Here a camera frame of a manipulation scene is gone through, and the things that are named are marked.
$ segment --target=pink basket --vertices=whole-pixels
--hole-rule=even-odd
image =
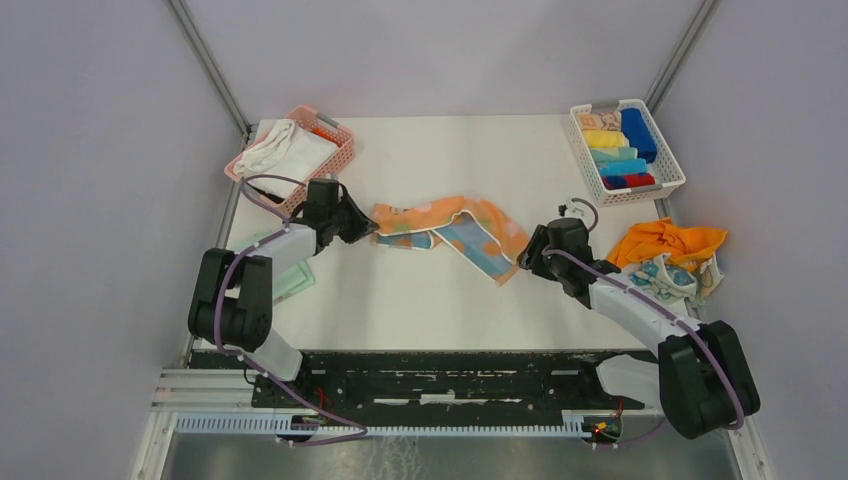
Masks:
[[[317,170],[312,172],[309,178],[304,181],[305,183],[308,182],[309,179],[324,177],[328,173],[337,174],[341,172],[351,160],[353,160],[353,132],[339,125],[332,118],[318,113],[317,110],[306,105],[299,105],[289,112],[289,114],[286,115],[286,118],[294,120],[295,123],[304,130],[312,132],[319,137],[326,138],[339,146],[338,151],[334,153],[332,157],[328,158],[327,161],[322,163]],[[264,133],[262,136],[257,138],[256,141],[250,144],[250,146],[252,147],[258,142],[265,140],[265,137],[267,136],[268,133]],[[236,175],[233,171],[233,167],[235,167],[236,162],[239,160],[241,160],[241,154],[234,158],[233,161],[228,163],[224,168],[224,173],[233,179],[234,182],[241,181],[241,177]],[[297,189],[295,189],[291,195],[286,197],[282,203],[276,203],[265,195],[262,195],[260,200],[267,205],[282,210],[286,215],[291,215],[295,207],[306,200],[306,189],[303,187],[297,187]]]

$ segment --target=folded towel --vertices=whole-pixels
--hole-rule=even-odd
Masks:
[[[581,113],[577,115],[577,123],[581,130],[621,131],[621,113]]]
[[[273,232],[274,230],[259,232],[234,245],[232,250],[234,252],[240,252],[248,245],[262,240]],[[312,285],[315,285],[315,277],[312,275],[312,269],[309,268],[306,260],[300,261],[271,279],[271,298],[273,298],[273,304],[276,305],[292,295],[306,290]]]
[[[494,204],[462,196],[409,209],[378,203],[371,218],[380,225],[375,245],[430,250],[444,241],[498,285],[518,270],[516,259],[529,241]]]
[[[629,147],[627,137],[621,132],[605,130],[583,130],[583,137],[589,148]]]
[[[596,162],[617,162],[619,160],[633,160],[638,157],[636,149],[633,147],[593,148],[589,152]]]
[[[619,268],[630,263],[670,253],[668,262],[693,272],[713,256],[724,243],[727,230],[712,227],[681,228],[668,217],[655,222],[637,223],[618,242],[607,260]]]
[[[633,175],[613,175],[603,177],[604,186],[607,190],[618,190],[620,188],[644,187],[656,183],[650,173],[634,173]]]
[[[630,141],[631,147],[639,150],[639,158],[644,158],[648,163],[656,160],[657,144],[654,143],[654,138],[638,108],[625,108],[621,111],[621,133]]]
[[[596,165],[598,166],[598,173],[602,177],[648,173],[648,164],[645,163],[645,159],[643,158],[622,160],[620,162],[599,162]]]
[[[683,268],[668,265],[670,256],[670,253],[661,253],[645,261],[639,270],[630,274],[630,280],[668,304],[681,298],[694,299],[698,293],[697,279]]]
[[[335,143],[298,127],[293,120],[277,120],[267,134],[242,153],[233,172],[240,177],[265,173],[305,181],[338,149]],[[281,198],[297,188],[272,178],[250,184]]]

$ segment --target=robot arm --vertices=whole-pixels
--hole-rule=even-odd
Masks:
[[[309,182],[302,215],[289,231],[259,246],[234,268],[227,288],[240,286],[237,297],[225,297],[221,311],[221,339],[237,347],[253,363],[282,381],[308,384],[311,368],[304,355],[271,328],[272,279],[295,263],[320,253],[338,236],[353,243],[376,231],[335,180]],[[566,208],[560,208],[565,216]],[[669,422],[684,437],[696,438],[737,419],[734,402],[717,371],[689,337],[697,335],[718,362],[738,397],[744,415],[759,410],[760,399],[736,333],[726,323],[709,325],[685,315],[674,322],[627,293],[631,287],[620,270],[606,260],[595,260],[589,231],[579,218],[559,218],[539,225],[519,257],[521,268],[558,282],[563,291],[586,308],[621,325],[657,357],[657,363],[618,355],[596,365],[604,391],[648,406],[661,407]],[[224,274],[236,255],[223,249],[208,250],[202,259],[189,311],[192,334],[214,342],[214,317]],[[596,274],[577,263],[606,276]]]
[[[567,214],[560,207],[560,215]],[[696,438],[737,419],[736,409],[716,370],[705,358],[689,331],[707,345],[730,381],[745,415],[760,408],[760,399],[733,329],[722,321],[703,324],[687,315],[674,323],[628,293],[638,287],[606,260],[595,260],[589,231],[579,218],[559,218],[539,225],[519,257],[521,268],[558,282],[563,291],[586,308],[621,325],[642,342],[658,363],[628,355],[608,359],[596,367],[601,386],[610,395],[633,398],[661,407],[669,423],[684,437]],[[572,259],[606,277],[581,268]]]
[[[291,266],[317,255],[338,236],[353,243],[377,230],[350,197],[344,185],[331,179],[313,179],[302,215],[292,219],[285,235],[250,253],[236,268],[228,288],[239,286],[238,297],[226,297],[221,312],[221,339],[242,355],[262,365],[283,381],[305,381],[311,370],[303,354],[271,328],[272,283]],[[215,303],[235,253],[213,248],[200,263],[188,328],[195,336],[214,342]]]

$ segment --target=metal floor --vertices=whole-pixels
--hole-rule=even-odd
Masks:
[[[628,430],[639,435],[656,420],[627,422]],[[175,434],[162,478],[730,480],[741,476],[726,432],[690,441],[666,427],[645,443],[596,452],[568,438],[377,437],[292,449],[264,435]]]

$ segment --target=orange patterned towel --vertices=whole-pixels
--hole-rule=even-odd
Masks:
[[[529,241],[493,203],[463,196],[407,209],[378,203],[371,218],[380,225],[375,245],[430,250],[444,241],[498,285],[518,270],[516,259]]]
[[[607,256],[607,260],[620,268],[654,258],[661,253],[670,253],[668,263],[694,272],[698,265],[713,256],[726,236],[727,230],[712,227],[681,228],[666,217],[630,227],[627,235]]]

